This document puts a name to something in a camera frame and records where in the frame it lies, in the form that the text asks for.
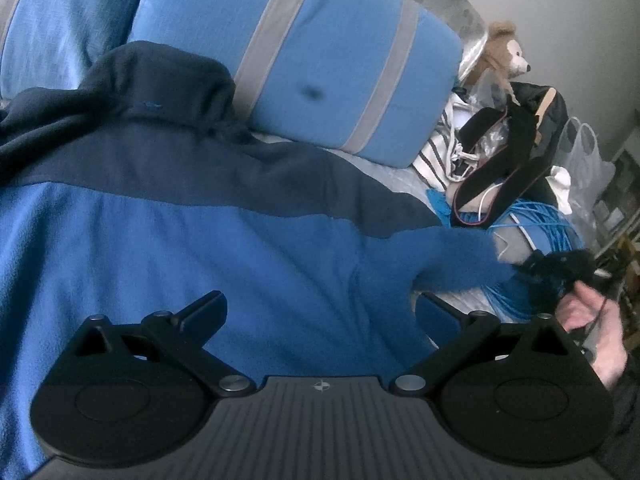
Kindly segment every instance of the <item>black bag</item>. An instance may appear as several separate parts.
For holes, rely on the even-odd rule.
[[[471,173],[453,198],[451,225],[489,228],[520,197],[549,202],[555,200],[544,176],[549,175],[562,129],[568,120],[562,96],[551,87],[514,83],[515,104],[507,98],[509,135],[507,143]],[[460,129],[460,142],[471,150],[503,112],[483,108]],[[460,209],[504,179],[489,211],[478,222],[461,218]]]

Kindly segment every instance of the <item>person's arm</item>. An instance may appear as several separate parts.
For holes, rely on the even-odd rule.
[[[556,318],[565,330],[585,326],[600,314],[593,369],[611,391],[614,420],[596,459],[615,478],[640,480],[640,368],[623,345],[620,307],[583,283],[558,305]]]

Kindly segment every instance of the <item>human hand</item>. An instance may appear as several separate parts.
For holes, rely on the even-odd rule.
[[[620,306],[593,290],[583,282],[576,282],[574,291],[567,294],[556,309],[556,319],[562,328],[574,330],[594,321],[600,314],[600,332],[596,343],[593,370],[607,389],[618,382],[626,366]]]

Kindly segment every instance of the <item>pillow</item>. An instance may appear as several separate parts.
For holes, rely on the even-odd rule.
[[[7,14],[0,2],[0,14]],[[125,42],[138,2],[17,0],[3,16],[0,96],[11,99],[33,86],[76,88],[98,57]]]
[[[462,56],[413,0],[140,0],[134,40],[221,61],[254,130],[397,168],[426,142]]]

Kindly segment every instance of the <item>ribbed surface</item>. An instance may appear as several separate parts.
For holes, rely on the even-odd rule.
[[[491,462],[453,440],[429,405],[394,397],[375,378],[270,378],[224,400],[196,438],[127,470],[80,472],[51,462],[36,480],[473,479],[604,480],[590,460],[554,469]]]

